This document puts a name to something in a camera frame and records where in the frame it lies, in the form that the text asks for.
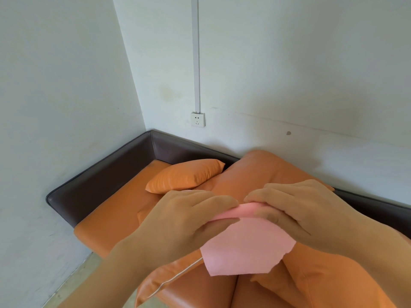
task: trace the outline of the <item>white wall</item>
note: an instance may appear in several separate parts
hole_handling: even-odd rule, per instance
[[[147,129],[411,204],[411,0],[114,0]]]
[[[0,307],[40,307],[89,250],[49,191],[145,130],[112,0],[0,0]]]

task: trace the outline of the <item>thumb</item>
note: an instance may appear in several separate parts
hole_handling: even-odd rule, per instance
[[[301,241],[308,234],[295,219],[274,207],[262,207],[254,213],[254,216],[264,218],[276,224],[296,241]]]
[[[225,229],[238,221],[240,221],[239,218],[225,218],[206,223],[197,230],[195,238],[197,245],[203,246],[208,240],[222,233]]]

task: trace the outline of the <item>pink sheet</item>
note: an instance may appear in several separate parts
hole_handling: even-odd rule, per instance
[[[255,218],[263,203],[246,203],[219,214],[213,220],[239,217],[240,221],[201,247],[204,264],[213,275],[268,273],[295,245],[277,225]]]

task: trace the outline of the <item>wall socket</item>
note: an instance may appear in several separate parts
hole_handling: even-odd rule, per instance
[[[204,113],[191,113],[191,126],[205,127],[206,115]]]

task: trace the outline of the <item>tile floor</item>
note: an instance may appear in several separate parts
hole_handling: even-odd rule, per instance
[[[101,258],[92,253],[85,262],[63,283],[56,293],[44,304],[43,308],[56,308],[67,298],[100,264]],[[124,305],[124,308],[134,308],[136,294],[134,293]],[[145,302],[140,308],[167,308],[157,298]]]

